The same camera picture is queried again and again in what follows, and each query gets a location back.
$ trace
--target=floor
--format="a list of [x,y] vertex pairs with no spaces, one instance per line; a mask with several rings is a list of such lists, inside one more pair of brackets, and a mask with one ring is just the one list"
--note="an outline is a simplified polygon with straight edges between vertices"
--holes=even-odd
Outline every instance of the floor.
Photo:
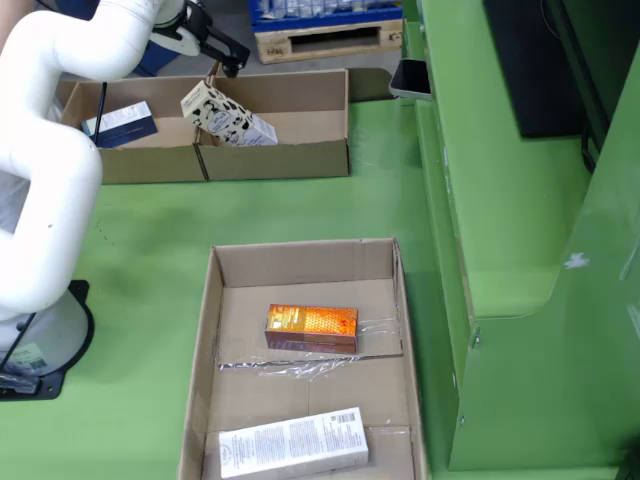
[[[286,62],[274,65],[262,65],[258,58],[255,37],[251,31],[251,20],[247,0],[205,0],[208,11],[216,26],[226,34],[251,49],[251,57],[243,71],[245,75],[260,73],[299,72],[305,70],[331,70],[335,68],[381,67],[394,72],[401,58],[400,50],[340,57],[322,58]],[[200,75],[208,73],[212,61],[200,55],[198,57],[178,57],[165,68],[160,75]]]
[[102,188],[75,274],[96,335],[59,399],[2,404],[1,478],[175,480],[211,245],[397,236],[426,364],[438,337],[420,320],[444,310],[415,113],[365,102],[349,119],[350,177]]

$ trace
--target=barcode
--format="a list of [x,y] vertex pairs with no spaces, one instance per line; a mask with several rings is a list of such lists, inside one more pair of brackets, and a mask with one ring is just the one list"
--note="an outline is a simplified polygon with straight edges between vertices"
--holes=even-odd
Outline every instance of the barcode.
[[39,358],[35,362],[30,362],[29,365],[31,365],[31,368],[33,368],[34,370],[37,370],[39,368],[46,367],[47,366],[47,362],[45,362],[44,359]]
[[356,414],[355,413],[345,413],[343,415],[334,415],[333,417],[331,417],[331,421],[332,422],[338,422],[338,423],[355,422],[356,421]]

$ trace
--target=orange product box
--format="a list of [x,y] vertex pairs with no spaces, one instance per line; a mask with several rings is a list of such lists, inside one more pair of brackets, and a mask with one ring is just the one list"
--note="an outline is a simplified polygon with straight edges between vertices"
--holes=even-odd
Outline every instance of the orange product box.
[[269,348],[355,354],[357,328],[355,308],[269,305],[265,336]]

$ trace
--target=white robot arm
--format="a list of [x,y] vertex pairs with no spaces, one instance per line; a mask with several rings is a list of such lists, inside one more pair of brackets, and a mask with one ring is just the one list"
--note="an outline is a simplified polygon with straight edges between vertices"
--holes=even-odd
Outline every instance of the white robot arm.
[[[226,43],[230,54],[210,47],[210,35]],[[47,120],[60,74],[101,82],[125,77],[152,36],[178,52],[202,51],[222,60],[231,75],[249,54],[215,30],[202,6],[189,0],[101,0],[88,22],[39,11],[21,20],[5,44],[0,173],[27,179],[30,187],[15,231],[0,228],[0,362],[16,337],[17,319],[64,303],[101,184],[100,153],[91,139]],[[72,355],[74,348],[62,350]]]

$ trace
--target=wooden pallet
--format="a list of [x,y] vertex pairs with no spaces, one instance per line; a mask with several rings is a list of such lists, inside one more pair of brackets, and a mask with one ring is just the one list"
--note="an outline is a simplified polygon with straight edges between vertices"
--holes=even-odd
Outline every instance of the wooden pallet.
[[402,20],[257,32],[262,63],[392,50],[402,46]]

